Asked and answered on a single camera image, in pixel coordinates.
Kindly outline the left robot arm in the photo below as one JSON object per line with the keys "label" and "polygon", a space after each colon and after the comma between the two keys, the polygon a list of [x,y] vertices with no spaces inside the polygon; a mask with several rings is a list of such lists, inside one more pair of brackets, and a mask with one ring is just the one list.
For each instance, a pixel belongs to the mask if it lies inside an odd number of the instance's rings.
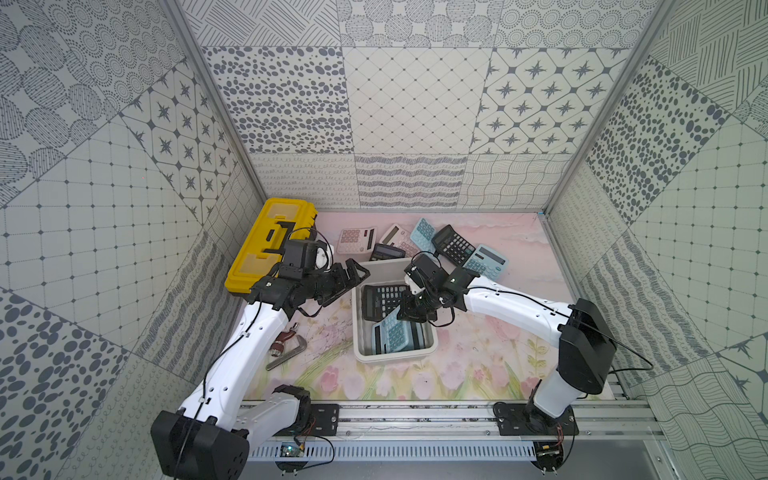
{"label": "left robot arm", "polygon": [[281,260],[251,287],[244,319],[200,385],[176,411],[158,414],[150,434],[164,475],[236,479],[253,447],[280,432],[310,432],[311,398],[301,387],[281,385],[247,412],[240,406],[272,344],[306,301],[327,307],[369,278],[353,259],[319,265],[319,250],[332,251],[322,241],[286,241]]}

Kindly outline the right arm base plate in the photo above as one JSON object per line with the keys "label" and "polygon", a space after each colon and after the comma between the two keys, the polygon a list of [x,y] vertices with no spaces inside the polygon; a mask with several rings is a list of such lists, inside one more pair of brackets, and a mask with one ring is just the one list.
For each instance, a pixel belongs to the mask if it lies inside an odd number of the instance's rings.
{"label": "right arm base plate", "polygon": [[572,406],[559,417],[550,417],[531,402],[492,405],[497,428],[501,436],[575,436],[579,428]]}

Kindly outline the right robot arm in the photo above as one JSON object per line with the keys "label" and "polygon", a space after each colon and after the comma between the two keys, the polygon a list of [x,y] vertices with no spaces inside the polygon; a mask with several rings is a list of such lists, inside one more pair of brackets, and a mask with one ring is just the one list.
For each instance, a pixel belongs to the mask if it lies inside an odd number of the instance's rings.
{"label": "right robot arm", "polygon": [[409,261],[404,275],[411,291],[401,298],[400,320],[427,322],[440,309],[460,310],[518,327],[557,349],[556,366],[529,397],[529,417],[553,422],[581,396],[602,392],[618,341],[592,302],[545,300],[465,267],[448,272],[424,253]]}

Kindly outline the small black calculator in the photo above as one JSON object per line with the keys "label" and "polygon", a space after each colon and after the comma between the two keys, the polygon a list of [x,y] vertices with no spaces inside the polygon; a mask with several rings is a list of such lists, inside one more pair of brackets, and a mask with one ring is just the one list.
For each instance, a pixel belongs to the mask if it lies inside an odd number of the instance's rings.
{"label": "small black calculator", "polygon": [[406,252],[398,247],[376,243],[371,251],[370,261],[385,261],[401,259],[406,257]]}

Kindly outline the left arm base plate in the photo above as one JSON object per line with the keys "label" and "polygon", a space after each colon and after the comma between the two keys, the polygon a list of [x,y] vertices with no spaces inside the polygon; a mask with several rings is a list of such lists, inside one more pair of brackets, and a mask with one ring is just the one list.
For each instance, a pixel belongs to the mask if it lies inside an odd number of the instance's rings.
{"label": "left arm base plate", "polygon": [[338,431],[339,414],[339,404],[311,404],[307,408],[301,408],[297,421],[276,433],[276,436],[335,436]]}

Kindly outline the white plastic storage box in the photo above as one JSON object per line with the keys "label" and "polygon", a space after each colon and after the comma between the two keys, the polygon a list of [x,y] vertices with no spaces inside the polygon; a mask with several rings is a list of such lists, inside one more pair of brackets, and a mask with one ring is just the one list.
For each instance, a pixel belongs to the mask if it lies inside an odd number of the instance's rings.
{"label": "white plastic storage box", "polygon": [[408,264],[409,261],[405,258],[385,261],[369,261],[362,264],[363,267],[371,272],[371,275],[362,284],[355,287],[351,294],[354,352],[357,360],[362,363],[375,364],[416,360],[434,353],[437,349],[438,339],[435,327],[429,323],[420,323],[423,327],[426,342],[426,347],[424,349],[383,355],[376,355],[373,353],[372,327],[378,322],[366,321],[362,317],[363,287],[365,285],[407,285],[405,282],[406,274],[404,270]]}

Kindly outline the black calculator back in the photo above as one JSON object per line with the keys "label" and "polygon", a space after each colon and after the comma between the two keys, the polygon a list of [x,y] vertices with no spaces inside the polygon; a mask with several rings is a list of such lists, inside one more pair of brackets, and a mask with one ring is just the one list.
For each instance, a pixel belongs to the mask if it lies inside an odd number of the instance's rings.
{"label": "black calculator back", "polygon": [[435,251],[455,266],[463,266],[475,252],[475,246],[459,235],[451,225],[445,225],[431,239]]}

